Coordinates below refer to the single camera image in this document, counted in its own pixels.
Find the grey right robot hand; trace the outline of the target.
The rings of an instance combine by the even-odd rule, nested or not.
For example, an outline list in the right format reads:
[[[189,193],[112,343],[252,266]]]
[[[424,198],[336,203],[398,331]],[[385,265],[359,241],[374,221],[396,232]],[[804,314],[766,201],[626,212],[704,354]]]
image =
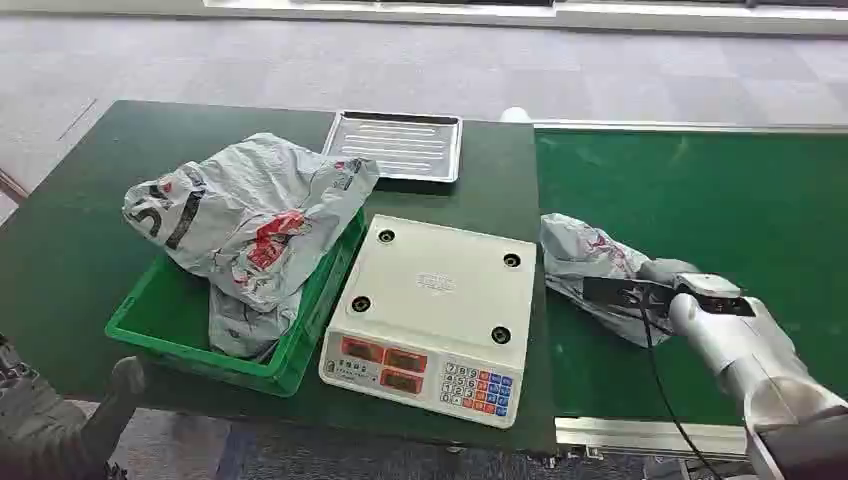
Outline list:
[[[700,272],[701,270],[698,267],[683,260],[656,258],[647,260],[640,265],[637,278],[666,286],[674,286],[678,275]]]

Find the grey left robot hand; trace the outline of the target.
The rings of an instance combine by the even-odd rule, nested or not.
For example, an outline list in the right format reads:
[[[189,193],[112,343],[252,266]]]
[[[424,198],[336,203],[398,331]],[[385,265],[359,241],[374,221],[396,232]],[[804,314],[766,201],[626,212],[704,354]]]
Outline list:
[[[125,479],[110,461],[147,386],[135,356],[119,360],[111,387],[88,416],[58,394],[1,337],[1,477],[3,479]]]

